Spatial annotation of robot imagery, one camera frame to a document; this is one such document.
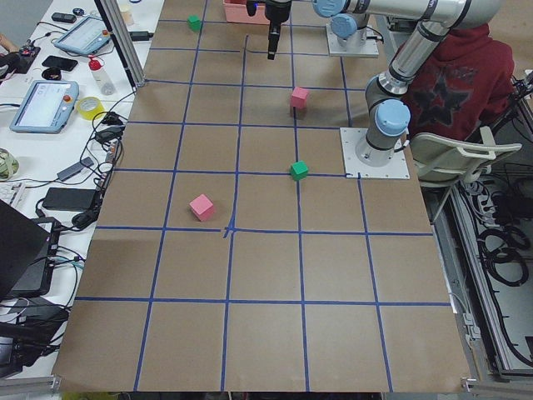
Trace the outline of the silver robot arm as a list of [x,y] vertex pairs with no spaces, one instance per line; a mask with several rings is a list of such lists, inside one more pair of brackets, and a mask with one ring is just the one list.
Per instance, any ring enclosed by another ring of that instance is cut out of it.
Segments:
[[376,127],[377,107],[398,99],[427,58],[454,28],[476,28],[488,23],[500,10],[502,1],[313,1],[315,13],[324,18],[344,15],[387,15],[417,20],[415,31],[392,59],[389,68],[369,81],[366,88],[370,125]]
[[369,17],[368,14],[340,13],[331,18],[331,30],[342,48],[366,43]]

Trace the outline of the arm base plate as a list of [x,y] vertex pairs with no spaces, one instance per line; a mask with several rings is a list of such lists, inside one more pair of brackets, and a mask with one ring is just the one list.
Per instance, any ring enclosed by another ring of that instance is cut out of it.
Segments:
[[332,30],[331,24],[326,25],[326,37],[330,56],[377,58],[379,50],[378,40],[373,36],[371,25],[358,30],[348,39],[339,38]]
[[366,132],[366,128],[340,128],[345,176],[360,179],[409,179],[401,139],[396,137],[392,149],[377,150],[367,142]]

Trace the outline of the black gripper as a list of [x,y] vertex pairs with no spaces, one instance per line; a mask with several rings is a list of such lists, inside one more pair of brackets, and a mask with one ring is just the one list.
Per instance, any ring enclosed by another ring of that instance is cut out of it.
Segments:
[[268,30],[267,59],[274,60],[281,36],[281,25],[291,13],[291,0],[266,0],[266,18],[271,22]]

